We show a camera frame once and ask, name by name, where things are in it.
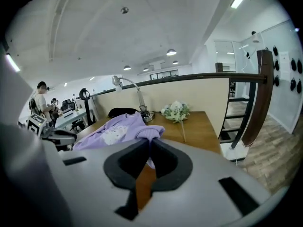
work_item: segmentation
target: wood plank flooring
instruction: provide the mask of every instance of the wood plank flooring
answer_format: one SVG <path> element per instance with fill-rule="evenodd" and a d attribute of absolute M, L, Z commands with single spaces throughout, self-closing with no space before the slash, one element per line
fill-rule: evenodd
<path fill-rule="evenodd" d="M 245 111 L 242 102 L 229 103 L 229 114 Z M 228 119 L 226 124 L 238 127 L 242 119 Z M 237 163 L 244 171 L 255 177 L 271 193 L 289 185 L 303 159 L 303 115 L 300 116 L 293 134 L 289 134 L 278 122 L 267 115 L 247 157 Z"/>

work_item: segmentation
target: window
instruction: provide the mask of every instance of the window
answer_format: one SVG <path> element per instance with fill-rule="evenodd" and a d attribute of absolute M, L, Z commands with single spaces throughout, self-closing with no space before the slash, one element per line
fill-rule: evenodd
<path fill-rule="evenodd" d="M 178 70 L 170 70 L 170 71 L 166 71 L 166 72 L 160 72 L 157 74 L 151 74 L 151 80 L 155 80 L 155 79 L 161 79 L 161 78 L 168 78 L 168 77 L 173 77 L 173 76 L 178 76 L 179 72 Z"/>

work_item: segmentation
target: beige partition wall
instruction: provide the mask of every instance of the beige partition wall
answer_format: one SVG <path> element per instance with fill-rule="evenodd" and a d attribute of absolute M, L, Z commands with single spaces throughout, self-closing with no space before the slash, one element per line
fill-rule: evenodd
<path fill-rule="evenodd" d="M 191 111 L 205 111 L 214 131 L 219 136 L 228 100 L 229 79 L 195 79 L 159 83 L 140 87 L 148 110 L 160 111 L 175 100 L 189 104 Z M 100 119 L 112 108 L 139 109 L 136 88 L 94 97 Z"/>

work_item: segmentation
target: lavender knit garment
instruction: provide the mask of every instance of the lavender knit garment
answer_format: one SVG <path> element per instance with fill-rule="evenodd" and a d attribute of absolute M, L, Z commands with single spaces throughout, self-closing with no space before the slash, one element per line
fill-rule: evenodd
<path fill-rule="evenodd" d="M 102 148 L 136 138 L 146 138 L 151 142 L 153 138 L 160 138 L 164 131 L 162 126 L 146 126 L 139 112 L 123 114 L 81 139 L 73 150 Z"/>

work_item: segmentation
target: white table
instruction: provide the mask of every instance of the white table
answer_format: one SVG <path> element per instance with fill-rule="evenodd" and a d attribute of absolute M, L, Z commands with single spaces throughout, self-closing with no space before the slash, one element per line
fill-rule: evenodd
<path fill-rule="evenodd" d="M 67 117 L 61 116 L 57 118 L 55 128 L 63 128 L 64 126 L 86 116 L 86 110 L 84 108 L 78 109 L 78 111 L 74 110 L 72 114 L 68 115 Z"/>

